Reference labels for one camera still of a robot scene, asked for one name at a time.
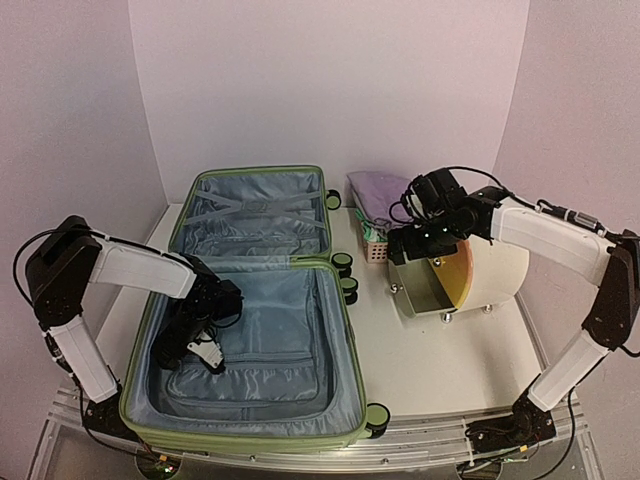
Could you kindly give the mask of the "white cylindrical container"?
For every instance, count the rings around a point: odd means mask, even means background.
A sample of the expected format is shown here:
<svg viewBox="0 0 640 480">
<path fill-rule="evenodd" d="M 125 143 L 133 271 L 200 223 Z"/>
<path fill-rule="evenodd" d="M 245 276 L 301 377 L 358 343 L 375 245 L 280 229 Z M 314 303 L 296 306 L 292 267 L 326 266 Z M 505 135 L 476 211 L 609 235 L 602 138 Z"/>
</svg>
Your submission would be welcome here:
<svg viewBox="0 0 640 480">
<path fill-rule="evenodd" d="M 490 309 L 512 300 L 529 267 L 523 248 L 479 237 L 462 241 L 452 255 L 388 263 L 392 297 L 406 318 Z"/>
</svg>

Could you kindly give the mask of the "purple garment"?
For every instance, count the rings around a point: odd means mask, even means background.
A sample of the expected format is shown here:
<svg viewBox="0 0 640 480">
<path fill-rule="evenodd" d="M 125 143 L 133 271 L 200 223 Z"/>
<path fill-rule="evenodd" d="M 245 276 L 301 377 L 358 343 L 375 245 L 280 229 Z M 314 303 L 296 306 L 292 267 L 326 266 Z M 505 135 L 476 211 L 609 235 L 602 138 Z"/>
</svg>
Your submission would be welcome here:
<svg viewBox="0 0 640 480">
<path fill-rule="evenodd" d="M 357 171 L 347 174 L 352 195 L 365 218 L 382 231 L 401 227 L 410 221 L 402 206 L 390 208 L 406 191 L 410 180 L 383 171 Z"/>
</svg>

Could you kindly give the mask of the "green tie-dye garment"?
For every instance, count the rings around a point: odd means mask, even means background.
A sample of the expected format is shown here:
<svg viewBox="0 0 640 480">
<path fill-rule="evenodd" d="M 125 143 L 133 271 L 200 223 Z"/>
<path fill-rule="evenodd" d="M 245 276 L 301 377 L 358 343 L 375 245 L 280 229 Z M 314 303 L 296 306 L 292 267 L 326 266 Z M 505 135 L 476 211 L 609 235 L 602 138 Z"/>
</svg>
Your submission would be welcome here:
<svg viewBox="0 0 640 480">
<path fill-rule="evenodd" d="M 360 209 L 355 210 L 355 216 L 360 223 L 363 239 L 368 243 L 387 243 L 388 233 L 385 229 L 375 225 Z"/>
</svg>

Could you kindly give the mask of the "green hard-shell suitcase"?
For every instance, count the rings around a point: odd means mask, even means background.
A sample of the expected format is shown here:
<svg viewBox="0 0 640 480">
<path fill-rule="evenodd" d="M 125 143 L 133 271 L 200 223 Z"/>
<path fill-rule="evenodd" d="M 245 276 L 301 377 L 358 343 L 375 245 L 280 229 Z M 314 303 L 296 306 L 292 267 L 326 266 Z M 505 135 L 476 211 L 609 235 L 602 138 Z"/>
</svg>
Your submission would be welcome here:
<svg viewBox="0 0 640 480">
<path fill-rule="evenodd" d="M 366 399 L 348 316 L 357 284 L 331 261 L 335 198 L 314 165 L 209 170 L 194 179 L 169 250 L 232 281 L 242 315 L 216 332 L 223 373 L 210 373 L 194 354 L 164 370 L 155 339 L 175 299 L 148 297 L 119 405 L 142 440 L 171 446 L 185 435 L 209 445 L 385 433 L 390 412 Z"/>
</svg>

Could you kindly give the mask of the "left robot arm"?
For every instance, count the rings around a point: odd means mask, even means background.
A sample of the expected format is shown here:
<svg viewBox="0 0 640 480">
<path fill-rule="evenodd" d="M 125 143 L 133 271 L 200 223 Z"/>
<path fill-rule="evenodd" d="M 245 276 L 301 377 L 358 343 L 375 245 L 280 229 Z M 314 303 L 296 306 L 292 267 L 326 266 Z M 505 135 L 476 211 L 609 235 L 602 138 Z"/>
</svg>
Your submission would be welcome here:
<svg viewBox="0 0 640 480">
<path fill-rule="evenodd" d="M 96 285 L 168 299 L 168 323 L 155 335 L 150 356 L 175 370 L 188 355 L 212 373 L 224 369 L 216 334 L 237 323 L 243 295 L 193 255 L 172 253 L 92 229 L 78 215 L 26 240 L 14 255 L 14 284 L 32 309 L 53 361 L 79 389 L 80 420 L 99 434 L 138 440 L 134 413 L 88 325 L 85 303 Z"/>
</svg>

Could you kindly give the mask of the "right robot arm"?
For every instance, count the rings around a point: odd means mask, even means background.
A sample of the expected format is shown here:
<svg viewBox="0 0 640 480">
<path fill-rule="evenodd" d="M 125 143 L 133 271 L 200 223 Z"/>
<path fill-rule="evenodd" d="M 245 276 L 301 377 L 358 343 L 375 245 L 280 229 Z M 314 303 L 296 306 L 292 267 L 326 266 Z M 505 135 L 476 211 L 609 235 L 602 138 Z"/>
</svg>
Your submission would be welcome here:
<svg viewBox="0 0 640 480">
<path fill-rule="evenodd" d="M 453 167 L 415 177 L 389 208 L 391 288 L 410 316 L 443 320 L 514 296 L 542 260 L 586 293 L 575 334 L 503 415 L 472 422 L 477 453 L 553 438 L 554 408 L 611 353 L 639 313 L 639 237 L 579 210 L 527 201 L 498 180 L 466 190 Z"/>
</svg>

